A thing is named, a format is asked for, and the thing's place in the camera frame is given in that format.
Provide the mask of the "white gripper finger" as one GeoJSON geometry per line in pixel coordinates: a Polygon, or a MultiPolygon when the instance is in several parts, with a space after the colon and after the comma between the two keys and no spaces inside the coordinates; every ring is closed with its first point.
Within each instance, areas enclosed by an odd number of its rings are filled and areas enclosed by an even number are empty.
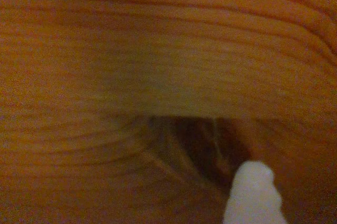
{"type": "Polygon", "coordinates": [[[246,161],[237,170],[223,223],[287,223],[274,173],[260,161],[246,161]]]}

